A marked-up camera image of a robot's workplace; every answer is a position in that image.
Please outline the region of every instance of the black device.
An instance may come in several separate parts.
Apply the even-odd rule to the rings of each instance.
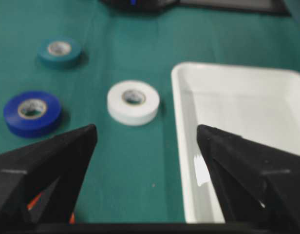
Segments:
[[[289,14],[282,0],[102,0],[108,5],[132,11],[157,11],[174,5]]]
[[[68,224],[97,142],[88,125],[0,155],[0,234],[300,234],[300,156],[205,125],[197,141],[225,224]]]

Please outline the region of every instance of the orange part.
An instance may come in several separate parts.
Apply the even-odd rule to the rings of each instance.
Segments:
[[[31,210],[35,205],[36,203],[38,202],[39,198],[41,197],[42,193],[38,194],[28,205],[27,205],[27,208],[28,210]],[[75,215],[74,213],[71,214],[71,217],[70,217],[70,221],[69,221],[70,224],[75,224]]]
[[[75,224],[75,215],[74,215],[74,213],[72,213],[69,223],[70,224]]]
[[[38,194],[28,205],[28,210],[31,210],[35,204],[38,202],[39,198],[41,197],[42,193]]]

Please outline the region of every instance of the white electrical tape roll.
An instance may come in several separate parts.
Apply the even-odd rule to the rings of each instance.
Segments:
[[[160,97],[150,85],[127,80],[115,84],[108,92],[109,114],[118,122],[126,125],[143,125],[157,114]]]

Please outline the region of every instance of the white plastic tray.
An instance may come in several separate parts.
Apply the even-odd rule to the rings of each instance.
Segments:
[[[196,143],[197,126],[300,155],[300,74],[187,62],[171,76],[186,222],[224,222]]]

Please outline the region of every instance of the green table surface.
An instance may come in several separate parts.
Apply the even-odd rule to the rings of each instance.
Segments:
[[[58,35],[82,45],[80,66],[56,71],[37,61],[41,43]],[[99,140],[77,221],[184,222],[170,79],[183,61],[300,71],[300,29],[291,17],[255,13],[175,7],[142,15],[97,0],[0,0],[0,153],[94,123]],[[153,122],[129,127],[109,116],[107,92],[127,79],[157,89]],[[13,135],[3,119],[5,103],[28,90],[54,94],[64,110],[61,126],[38,139]]]

